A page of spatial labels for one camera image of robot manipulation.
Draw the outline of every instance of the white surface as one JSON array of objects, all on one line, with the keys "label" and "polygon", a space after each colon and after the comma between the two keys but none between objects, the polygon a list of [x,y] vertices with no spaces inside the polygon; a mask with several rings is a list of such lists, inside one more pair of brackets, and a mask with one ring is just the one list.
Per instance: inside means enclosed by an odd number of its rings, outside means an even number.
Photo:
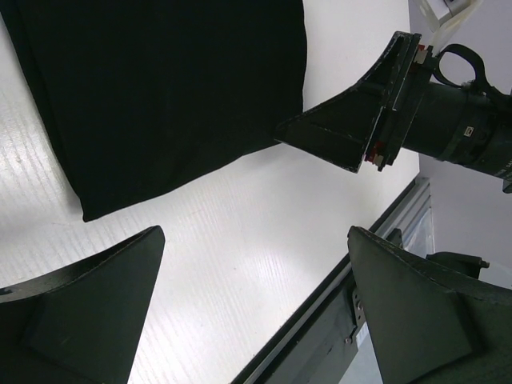
[{"label": "white surface", "polygon": [[[306,0],[306,107],[366,72],[402,0]],[[166,249],[131,383],[225,384],[248,363],[418,172],[403,151],[351,174],[277,146],[172,193],[85,224],[0,30],[0,286],[95,254],[155,224]]]}]

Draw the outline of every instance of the black cloth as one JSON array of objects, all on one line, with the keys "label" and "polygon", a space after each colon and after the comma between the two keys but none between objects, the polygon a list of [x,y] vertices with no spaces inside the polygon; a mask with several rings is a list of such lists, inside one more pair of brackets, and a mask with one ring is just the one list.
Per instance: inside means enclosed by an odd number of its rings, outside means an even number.
[{"label": "black cloth", "polygon": [[84,221],[274,144],[302,112],[302,0],[1,0]]}]

